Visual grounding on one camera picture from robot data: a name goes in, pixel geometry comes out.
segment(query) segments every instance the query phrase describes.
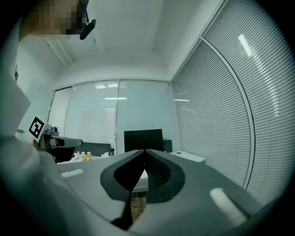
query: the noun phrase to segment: black monitor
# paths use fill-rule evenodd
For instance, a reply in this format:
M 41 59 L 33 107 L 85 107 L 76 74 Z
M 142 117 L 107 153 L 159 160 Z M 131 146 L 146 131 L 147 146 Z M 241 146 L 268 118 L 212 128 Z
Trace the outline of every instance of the black monitor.
M 164 151 L 162 130 L 124 131 L 125 152 L 138 149 Z

